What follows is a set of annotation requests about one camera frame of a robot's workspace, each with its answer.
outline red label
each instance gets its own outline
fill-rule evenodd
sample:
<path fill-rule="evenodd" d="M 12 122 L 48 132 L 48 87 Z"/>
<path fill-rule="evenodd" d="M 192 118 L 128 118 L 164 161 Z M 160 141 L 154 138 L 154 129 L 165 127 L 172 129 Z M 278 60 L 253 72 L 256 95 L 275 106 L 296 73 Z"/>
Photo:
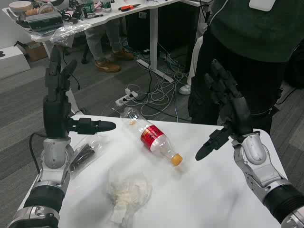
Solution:
<path fill-rule="evenodd" d="M 148 127 L 141 135 L 141 141 L 150 149 L 155 139 L 163 135 L 164 133 L 158 129 L 155 125 Z"/>

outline person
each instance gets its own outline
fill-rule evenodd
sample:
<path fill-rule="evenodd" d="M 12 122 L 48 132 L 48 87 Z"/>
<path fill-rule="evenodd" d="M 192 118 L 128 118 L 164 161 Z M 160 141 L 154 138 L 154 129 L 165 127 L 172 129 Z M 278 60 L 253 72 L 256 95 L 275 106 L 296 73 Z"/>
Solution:
<path fill-rule="evenodd" d="M 246 98 L 253 127 L 270 133 L 272 109 L 293 50 L 304 38 L 304 1 L 276 0 L 269 12 L 248 1 L 216 0 L 214 16 L 204 33 L 188 101 L 195 124 L 217 124 L 219 106 L 204 82 L 211 61 L 230 71 Z"/>
<path fill-rule="evenodd" d="M 111 56 L 117 60 L 133 60 L 134 55 L 127 53 L 119 42 L 119 20 L 113 19 L 104 25 L 85 30 L 87 44 L 95 60 L 95 66 L 99 71 L 114 73 L 119 72 L 121 67 L 106 58 L 101 47 L 101 37 L 105 33 L 112 47 Z"/>
<path fill-rule="evenodd" d="M 179 93 L 182 95 L 189 95 L 191 93 L 191 79 L 195 75 L 196 64 L 198 62 L 200 47 L 203 43 L 203 35 L 207 28 L 207 23 L 205 23 L 204 21 L 201 21 L 201 18 L 204 17 L 202 11 L 200 10 L 199 13 L 200 13 L 200 16 L 199 16 L 198 27 L 197 27 L 197 31 L 196 31 L 196 43 L 194 45 L 193 52 L 192 52 L 191 65 L 190 65 L 189 75 L 187 78 L 187 83 L 185 85 L 183 85 L 181 88 L 179 88 Z"/>
<path fill-rule="evenodd" d="M 195 76 L 196 65 L 198 62 L 200 47 L 202 44 L 203 44 L 203 36 L 198 38 L 198 40 L 196 41 L 196 43 L 194 45 L 189 75 L 187 78 L 187 84 L 185 84 L 181 88 L 179 88 L 179 93 L 182 95 L 189 95 L 191 93 L 191 79 Z"/>

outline black pants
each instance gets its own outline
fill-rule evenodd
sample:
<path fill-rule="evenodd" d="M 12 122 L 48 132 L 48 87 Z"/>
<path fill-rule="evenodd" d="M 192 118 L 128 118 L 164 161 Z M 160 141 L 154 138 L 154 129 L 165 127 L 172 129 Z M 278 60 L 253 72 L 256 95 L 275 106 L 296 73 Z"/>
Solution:
<path fill-rule="evenodd" d="M 270 133 L 272 116 L 254 117 L 254 114 L 265 112 L 274 106 L 283 81 L 286 63 L 260 62 L 237 55 L 223 46 L 212 35 L 210 28 L 204 34 L 196 73 L 192 78 L 188 102 L 192 123 L 217 124 L 219 107 L 212 102 L 203 79 L 205 73 L 210 72 L 210 64 L 214 58 L 230 71 L 237 81 L 238 88 L 246 98 L 253 115 L 253 127 Z"/>

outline white card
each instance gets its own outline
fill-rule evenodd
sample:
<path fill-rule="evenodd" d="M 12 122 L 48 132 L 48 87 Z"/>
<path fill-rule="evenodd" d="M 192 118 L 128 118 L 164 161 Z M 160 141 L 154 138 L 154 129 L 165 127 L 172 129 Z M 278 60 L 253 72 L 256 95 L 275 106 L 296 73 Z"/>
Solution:
<path fill-rule="evenodd" d="M 276 0 L 250 0 L 249 7 L 261 11 L 270 11 Z"/>

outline silver metal joint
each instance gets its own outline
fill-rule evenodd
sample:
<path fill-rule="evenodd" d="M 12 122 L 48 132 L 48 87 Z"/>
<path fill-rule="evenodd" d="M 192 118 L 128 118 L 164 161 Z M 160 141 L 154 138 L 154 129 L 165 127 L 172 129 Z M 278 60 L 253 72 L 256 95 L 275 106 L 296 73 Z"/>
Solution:
<path fill-rule="evenodd" d="M 304 228 L 304 207 L 290 213 L 283 220 L 281 228 Z"/>
<path fill-rule="evenodd" d="M 44 206 L 31 206 L 18 210 L 12 220 L 11 223 L 7 226 L 7 228 L 16 228 L 18 222 L 24 220 L 37 220 L 37 219 L 46 219 L 47 215 L 54 216 L 59 222 L 60 216 L 57 211 L 52 208 L 44 207 Z"/>

